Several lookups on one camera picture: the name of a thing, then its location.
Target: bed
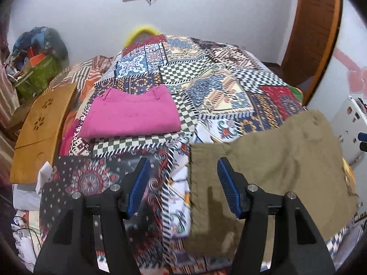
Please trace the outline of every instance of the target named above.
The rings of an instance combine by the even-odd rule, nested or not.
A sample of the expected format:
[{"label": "bed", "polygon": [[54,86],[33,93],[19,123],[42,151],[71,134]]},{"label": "bed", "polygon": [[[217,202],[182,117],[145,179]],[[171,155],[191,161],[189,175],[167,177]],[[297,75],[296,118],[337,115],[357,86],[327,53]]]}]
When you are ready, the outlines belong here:
[{"label": "bed", "polygon": [[[97,56],[71,66],[50,83],[46,92],[72,82],[78,83],[78,95],[63,129],[63,137],[70,140],[69,156],[56,159],[51,180],[44,186],[42,240],[71,193],[101,193],[118,181],[116,174],[131,172],[144,156],[150,159],[154,172],[139,211],[125,223],[142,272],[154,268],[162,274],[226,273],[229,260],[193,258],[182,245],[191,222],[190,145],[231,142],[247,133],[279,127],[304,110],[291,88],[254,55],[237,46],[169,35],[130,45],[114,58]],[[96,140],[78,137],[94,98],[108,88],[142,94],[162,83],[176,103],[180,131]],[[99,171],[96,173],[92,166],[100,167]],[[94,224],[99,266],[107,270],[97,216]],[[346,231],[341,229],[327,242],[331,255]]]}]

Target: metal screw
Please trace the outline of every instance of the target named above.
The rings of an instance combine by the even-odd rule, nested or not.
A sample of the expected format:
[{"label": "metal screw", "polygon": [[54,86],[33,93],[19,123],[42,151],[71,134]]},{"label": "metal screw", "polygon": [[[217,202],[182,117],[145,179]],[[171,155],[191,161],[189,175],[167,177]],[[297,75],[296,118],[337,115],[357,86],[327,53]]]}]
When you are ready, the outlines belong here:
[{"label": "metal screw", "polygon": [[290,199],[296,199],[297,198],[297,195],[293,191],[287,192],[287,196]]},{"label": "metal screw", "polygon": [[250,184],[249,186],[247,186],[247,189],[252,192],[255,192],[259,189],[259,187],[257,187],[255,184]]},{"label": "metal screw", "polygon": [[121,188],[121,186],[120,186],[120,185],[118,185],[118,184],[113,184],[113,185],[110,187],[110,189],[111,189],[112,191],[119,191],[119,190],[120,190],[120,188]]},{"label": "metal screw", "polygon": [[78,199],[78,198],[80,198],[80,196],[81,196],[81,193],[80,193],[79,191],[74,192],[74,193],[71,195],[71,197],[72,197],[73,199]]}]

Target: bed sheet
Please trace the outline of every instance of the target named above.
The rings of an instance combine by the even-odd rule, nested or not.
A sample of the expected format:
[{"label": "bed sheet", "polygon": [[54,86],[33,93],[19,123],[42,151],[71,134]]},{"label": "bed sheet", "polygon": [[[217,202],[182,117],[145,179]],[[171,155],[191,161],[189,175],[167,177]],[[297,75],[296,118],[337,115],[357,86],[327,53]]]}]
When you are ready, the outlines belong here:
[{"label": "bed sheet", "polygon": [[[162,227],[157,235],[159,238],[151,243],[153,247],[146,249],[143,258],[137,258],[142,272],[146,272],[146,267],[167,265],[159,268],[157,273],[202,274],[216,270],[226,273],[231,263],[229,260],[192,258],[182,247],[181,239],[189,234],[191,222],[188,185],[190,145],[231,142],[247,133],[277,128],[289,116],[302,111],[302,106],[286,83],[254,55],[234,45],[160,35],[124,49],[113,59],[103,57],[95,62],[99,63],[95,65],[95,73],[91,69],[92,61],[89,61],[78,65],[78,73],[72,73],[70,69],[64,71],[59,82],[80,82],[84,96],[94,87],[79,117],[69,155],[112,158],[116,154],[166,148],[166,177],[157,194]],[[84,78],[92,79],[88,89],[82,85],[86,83]],[[168,87],[176,102],[182,122],[181,132],[156,137],[78,138],[92,101],[106,89],[113,87],[130,94],[142,94],[161,83]],[[344,233],[345,229],[328,242],[331,252],[337,248]],[[158,259],[152,261],[150,256]],[[104,269],[105,263],[102,251],[100,264]]]}]

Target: brown door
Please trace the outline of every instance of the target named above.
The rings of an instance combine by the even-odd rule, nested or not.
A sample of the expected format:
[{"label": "brown door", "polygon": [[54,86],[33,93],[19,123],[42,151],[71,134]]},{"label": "brown door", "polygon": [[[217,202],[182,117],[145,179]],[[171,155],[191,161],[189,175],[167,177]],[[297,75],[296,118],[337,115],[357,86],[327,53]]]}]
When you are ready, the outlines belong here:
[{"label": "brown door", "polygon": [[282,70],[284,80],[303,91],[304,104],[309,101],[332,53],[339,12],[340,0],[298,0]]}]

